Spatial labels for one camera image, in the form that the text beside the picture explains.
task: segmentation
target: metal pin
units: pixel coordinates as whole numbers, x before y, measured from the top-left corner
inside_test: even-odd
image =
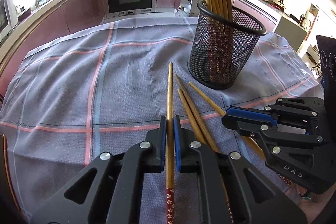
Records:
[[[199,147],[201,147],[201,143],[198,142],[198,141],[193,141],[193,142],[190,143],[190,146],[192,148],[199,148]]]
[[[100,157],[99,157],[101,160],[108,160],[109,158],[111,158],[111,154],[110,153],[107,153],[107,152],[104,152],[104,153],[101,153],[100,154]]]
[[[279,154],[281,149],[280,149],[280,147],[275,146],[275,147],[273,147],[272,151],[273,151],[274,154]]]
[[[233,159],[233,160],[239,160],[240,159],[240,154],[238,152],[232,152],[230,154],[230,158]]]
[[[147,141],[144,141],[144,142],[141,142],[140,143],[140,147],[141,148],[148,148],[148,147],[150,147],[151,146],[151,143],[150,142],[147,142]]]

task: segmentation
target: countertop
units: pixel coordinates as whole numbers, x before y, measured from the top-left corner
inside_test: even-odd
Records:
[[[274,18],[275,23],[278,22],[281,19],[281,17],[284,17],[287,20],[289,20],[290,22],[292,22],[293,24],[300,27],[301,29],[305,30],[299,24],[297,24],[297,22],[295,22],[293,19],[291,19],[288,15],[286,15],[282,11],[274,8],[273,6],[269,5],[267,2],[265,2],[263,0],[245,0],[245,1],[249,2],[250,4],[258,7],[259,9],[261,9],[264,12],[266,12],[267,14],[269,14],[272,18]]]
[[[11,30],[10,34],[1,41],[0,45],[0,63],[3,61],[7,52],[10,48],[15,44],[15,42],[20,38],[20,36],[35,22],[37,21],[43,14],[48,12],[50,9],[54,8],[56,5],[62,3],[63,0],[49,0],[44,3],[40,7],[36,8],[31,15],[26,18],[24,21],[17,24],[13,30]]]

